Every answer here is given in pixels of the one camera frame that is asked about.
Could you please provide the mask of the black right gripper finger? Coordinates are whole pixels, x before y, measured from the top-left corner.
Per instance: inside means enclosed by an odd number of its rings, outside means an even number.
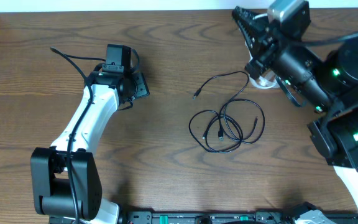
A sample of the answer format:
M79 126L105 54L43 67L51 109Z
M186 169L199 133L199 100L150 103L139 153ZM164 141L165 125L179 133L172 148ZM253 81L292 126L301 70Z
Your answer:
M267 16L266 14L260 14L255 18L258 19L262 16ZM259 50L260 49L260 41L259 38L265 33L266 27L251 27L251 26L239 26L242 35L246 41L247 46L251 50Z
M238 26L267 27L269 25L267 16L256 19L255 17L259 16L259 13L243 7L236 6L232 10L231 15Z

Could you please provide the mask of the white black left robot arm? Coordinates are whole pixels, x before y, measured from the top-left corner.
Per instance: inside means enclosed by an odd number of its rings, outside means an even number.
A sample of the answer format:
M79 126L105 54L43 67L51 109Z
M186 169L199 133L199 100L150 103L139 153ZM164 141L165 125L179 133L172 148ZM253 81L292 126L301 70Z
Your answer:
M35 211L50 223L119 223L120 207L102 196L94 155L111 116L150 92L135 49L109 44L85 75L83 96L70 122L30 158Z

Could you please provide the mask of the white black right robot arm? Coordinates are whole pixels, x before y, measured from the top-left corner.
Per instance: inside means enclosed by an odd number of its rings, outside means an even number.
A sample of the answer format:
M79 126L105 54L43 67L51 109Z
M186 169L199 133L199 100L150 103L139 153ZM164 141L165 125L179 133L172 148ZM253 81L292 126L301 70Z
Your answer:
M272 71L287 98L299 93L319 118L308 125L311 140L346 185L358 208L358 31L302 41L310 25L307 1L273 4L266 14L232 11L250 52L253 79Z

